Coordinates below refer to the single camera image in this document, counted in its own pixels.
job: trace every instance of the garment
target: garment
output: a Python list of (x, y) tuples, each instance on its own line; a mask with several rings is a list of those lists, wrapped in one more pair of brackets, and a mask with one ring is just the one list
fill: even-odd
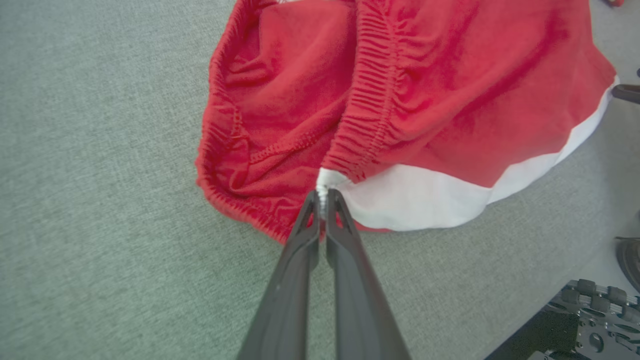
[(339, 189), (370, 229), (452, 227), (548, 172), (616, 82), (584, 0), (238, 0), (197, 183), (283, 242)]

